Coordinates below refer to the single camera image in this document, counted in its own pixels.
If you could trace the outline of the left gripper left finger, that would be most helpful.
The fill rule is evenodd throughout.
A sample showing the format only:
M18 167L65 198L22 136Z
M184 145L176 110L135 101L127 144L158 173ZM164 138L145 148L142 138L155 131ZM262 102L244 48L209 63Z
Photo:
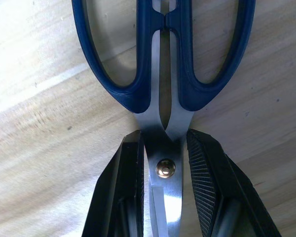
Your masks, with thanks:
M125 136L97 180L81 237L144 236L144 141Z

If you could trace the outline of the dark blue handled scissors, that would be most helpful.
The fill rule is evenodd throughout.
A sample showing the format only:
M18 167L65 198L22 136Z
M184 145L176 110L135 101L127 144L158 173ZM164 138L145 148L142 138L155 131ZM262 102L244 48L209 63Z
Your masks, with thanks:
M192 117L226 86L245 52L255 0L238 0L230 49L218 75L200 82L193 69L191 0L136 0L136 75L125 86L106 72L94 38L92 0L72 0L85 58L106 91L132 112L144 141L144 234L179 237L184 146Z

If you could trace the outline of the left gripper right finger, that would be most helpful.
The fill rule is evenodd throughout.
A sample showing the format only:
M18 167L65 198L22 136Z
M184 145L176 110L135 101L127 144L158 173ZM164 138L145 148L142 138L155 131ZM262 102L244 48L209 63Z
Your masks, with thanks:
M186 135L203 237L282 237L247 175L211 135Z

